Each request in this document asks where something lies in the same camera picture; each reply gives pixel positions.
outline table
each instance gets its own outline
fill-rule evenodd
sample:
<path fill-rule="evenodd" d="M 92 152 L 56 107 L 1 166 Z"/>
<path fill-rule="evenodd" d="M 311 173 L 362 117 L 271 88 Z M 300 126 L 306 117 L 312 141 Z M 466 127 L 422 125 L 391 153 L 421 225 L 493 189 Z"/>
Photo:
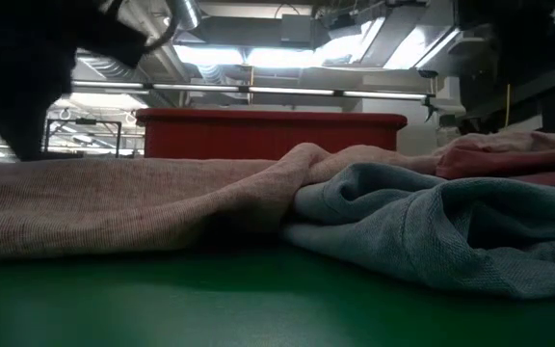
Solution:
<path fill-rule="evenodd" d="M 555 346 L 555 300 L 438 293 L 286 246 L 0 262 L 0 346 Z"/>

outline fabric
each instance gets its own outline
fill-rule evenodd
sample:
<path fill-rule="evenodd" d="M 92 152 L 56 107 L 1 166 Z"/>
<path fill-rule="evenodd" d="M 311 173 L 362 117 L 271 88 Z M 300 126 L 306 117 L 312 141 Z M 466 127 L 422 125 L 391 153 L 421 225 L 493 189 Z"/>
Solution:
<path fill-rule="evenodd" d="M 555 149 L 487 152 L 476 147 L 452 147 L 440 159 L 436 175 L 447 179 L 512 177 L 530 183 L 555 186 Z"/>
<path fill-rule="evenodd" d="M 218 219 L 277 232 L 302 186 L 349 164 L 427 172 L 435 161 L 376 147 L 329 154 L 304 144 L 281 160 L 62 160 L 0 165 L 0 258 L 176 250 Z"/>
<path fill-rule="evenodd" d="M 555 188 L 356 164 L 302 188 L 294 245 L 444 290 L 555 296 Z"/>

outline red container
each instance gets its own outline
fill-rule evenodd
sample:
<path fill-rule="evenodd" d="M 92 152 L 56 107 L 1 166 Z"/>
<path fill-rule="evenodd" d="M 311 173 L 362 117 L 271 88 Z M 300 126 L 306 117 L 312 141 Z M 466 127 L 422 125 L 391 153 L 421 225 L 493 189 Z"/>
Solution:
<path fill-rule="evenodd" d="M 145 157 L 279 159 L 313 143 L 337 152 L 353 145 L 395 150 L 404 116 L 360 113 L 144 109 Z"/>

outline yellow cable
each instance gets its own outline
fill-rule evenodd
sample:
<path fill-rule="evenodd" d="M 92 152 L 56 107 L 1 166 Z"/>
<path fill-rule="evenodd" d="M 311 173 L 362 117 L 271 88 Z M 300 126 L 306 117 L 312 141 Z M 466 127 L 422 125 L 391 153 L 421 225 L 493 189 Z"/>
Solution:
<path fill-rule="evenodd" d="M 511 84 L 507 85 L 507 114 L 505 116 L 505 127 L 509 126 L 509 115 L 511 114 Z"/>

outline folded cloth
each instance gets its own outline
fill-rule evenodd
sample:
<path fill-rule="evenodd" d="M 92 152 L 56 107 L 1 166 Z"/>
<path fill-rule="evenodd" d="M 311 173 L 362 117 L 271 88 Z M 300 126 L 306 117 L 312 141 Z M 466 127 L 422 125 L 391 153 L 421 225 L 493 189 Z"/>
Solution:
<path fill-rule="evenodd" d="M 436 160 L 303 144 L 281 160 L 62 160 L 0 165 L 0 258 L 176 250 L 206 230 L 277 232 L 295 192 L 361 161 Z"/>
<path fill-rule="evenodd" d="M 555 296 L 555 188 L 355 164 L 299 190 L 294 245 L 432 288 Z"/>
<path fill-rule="evenodd" d="M 532 152 L 488 152 L 477 147 L 451 147 L 440 159 L 436 175 L 456 179 L 512 177 L 555 186 L 555 149 Z"/>

